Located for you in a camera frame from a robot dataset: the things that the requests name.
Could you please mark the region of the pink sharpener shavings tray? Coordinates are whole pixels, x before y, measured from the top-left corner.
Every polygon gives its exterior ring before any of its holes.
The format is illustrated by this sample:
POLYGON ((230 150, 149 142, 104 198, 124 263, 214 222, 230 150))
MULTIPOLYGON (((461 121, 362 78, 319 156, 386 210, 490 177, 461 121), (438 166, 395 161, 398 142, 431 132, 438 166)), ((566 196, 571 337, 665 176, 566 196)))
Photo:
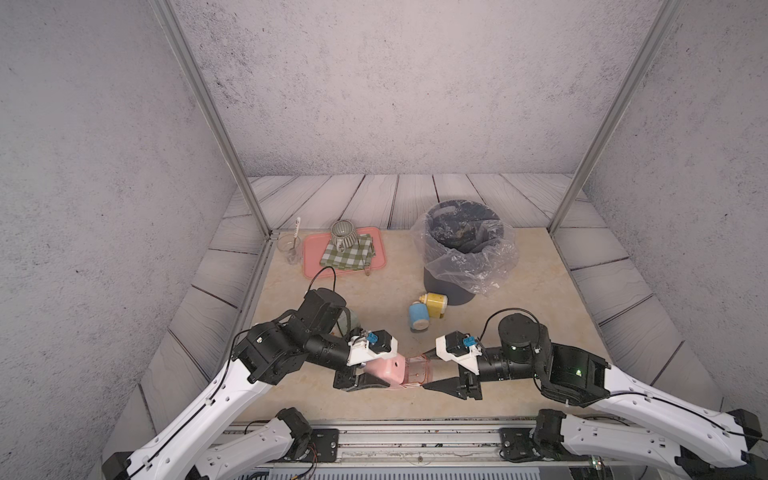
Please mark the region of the pink sharpener shavings tray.
POLYGON ((404 388, 417 388, 432 381, 431 361, 426 355, 410 357, 405 360, 404 388))

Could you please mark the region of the pink pencil sharpener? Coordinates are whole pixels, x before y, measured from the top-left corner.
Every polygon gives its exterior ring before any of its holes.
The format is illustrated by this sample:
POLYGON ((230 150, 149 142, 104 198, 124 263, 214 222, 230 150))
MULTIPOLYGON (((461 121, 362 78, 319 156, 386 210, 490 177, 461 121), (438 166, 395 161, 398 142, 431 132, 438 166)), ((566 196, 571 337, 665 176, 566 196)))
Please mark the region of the pink pencil sharpener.
POLYGON ((387 382, 391 388, 401 388, 406 379, 406 364, 405 357, 398 354, 391 358, 378 358, 368 362, 363 372, 387 382))

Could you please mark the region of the blue pencil sharpener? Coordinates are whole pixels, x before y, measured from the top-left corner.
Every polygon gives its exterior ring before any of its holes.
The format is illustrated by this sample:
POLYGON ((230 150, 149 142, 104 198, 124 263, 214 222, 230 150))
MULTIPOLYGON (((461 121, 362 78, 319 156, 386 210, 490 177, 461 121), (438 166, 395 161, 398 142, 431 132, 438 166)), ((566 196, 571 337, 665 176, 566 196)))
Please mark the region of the blue pencil sharpener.
POLYGON ((412 332, 426 331, 430 326, 430 316, 427 306, 421 302, 415 302, 408 308, 409 328, 412 332))

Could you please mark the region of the green white pencil sharpener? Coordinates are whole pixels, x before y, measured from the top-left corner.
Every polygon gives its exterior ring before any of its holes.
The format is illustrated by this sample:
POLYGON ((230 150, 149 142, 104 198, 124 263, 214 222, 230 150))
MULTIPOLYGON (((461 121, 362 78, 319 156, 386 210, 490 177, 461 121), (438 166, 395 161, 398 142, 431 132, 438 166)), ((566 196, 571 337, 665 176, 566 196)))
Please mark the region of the green white pencil sharpener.
POLYGON ((342 337, 346 337, 351 331, 360 327, 360 322, 357 314, 347 307, 342 309, 342 312, 337 320, 337 329, 342 337))

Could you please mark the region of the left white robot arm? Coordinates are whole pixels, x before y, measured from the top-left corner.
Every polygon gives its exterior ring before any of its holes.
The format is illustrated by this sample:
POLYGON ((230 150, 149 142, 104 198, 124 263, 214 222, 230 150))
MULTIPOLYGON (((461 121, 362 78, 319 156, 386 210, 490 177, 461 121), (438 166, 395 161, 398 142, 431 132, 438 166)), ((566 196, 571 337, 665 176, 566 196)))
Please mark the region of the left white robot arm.
POLYGON ((116 452, 102 465, 107 479, 211 479, 232 470, 208 449, 246 407, 309 362, 334 371, 340 390, 385 388, 387 382, 357 371, 397 354, 385 330, 350 327, 333 335, 350 315, 334 289, 309 288, 298 309, 237 334, 224 367, 161 433, 133 452, 116 452))

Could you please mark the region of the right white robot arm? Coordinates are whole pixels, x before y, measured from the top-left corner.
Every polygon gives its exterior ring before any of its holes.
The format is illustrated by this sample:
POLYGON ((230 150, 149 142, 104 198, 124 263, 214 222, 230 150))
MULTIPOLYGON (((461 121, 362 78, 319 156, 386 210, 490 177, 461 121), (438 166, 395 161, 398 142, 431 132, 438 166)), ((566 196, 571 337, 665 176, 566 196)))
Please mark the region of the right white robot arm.
POLYGON ((752 453, 762 441, 757 416, 697 406, 630 376, 581 348, 554 343, 531 312, 497 312, 500 346, 459 331, 437 338, 431 356, 458 366, 455 377, 424 389, 479 400, 491 381, 532 380, 539 393, 569 407, 613 416, 610 423, 542 409, 526 435, 506 440, 512 463, 601 457, 632 461, 684 479, 764 479, 766 459, 752 453))

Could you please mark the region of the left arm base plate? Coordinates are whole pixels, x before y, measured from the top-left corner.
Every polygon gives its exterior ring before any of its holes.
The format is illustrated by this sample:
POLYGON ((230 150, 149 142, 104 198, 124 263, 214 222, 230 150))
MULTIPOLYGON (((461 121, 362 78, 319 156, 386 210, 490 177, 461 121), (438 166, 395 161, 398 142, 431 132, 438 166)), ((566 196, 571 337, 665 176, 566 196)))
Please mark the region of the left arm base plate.
POLYGON ((337 460, 340 431, 314 429, 308 436, 294 440, 285 455, 275 462, 334 463, 337 460))

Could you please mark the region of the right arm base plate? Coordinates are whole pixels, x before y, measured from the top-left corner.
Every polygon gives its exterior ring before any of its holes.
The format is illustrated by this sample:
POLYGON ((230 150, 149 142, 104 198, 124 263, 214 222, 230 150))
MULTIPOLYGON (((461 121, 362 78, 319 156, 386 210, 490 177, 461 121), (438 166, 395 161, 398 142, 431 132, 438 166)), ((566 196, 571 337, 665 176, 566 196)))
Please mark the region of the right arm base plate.
POLYGON ((529 428, 501 428, 499 456, 511 463, 526 463, 544 459, 539 444, 529 428))

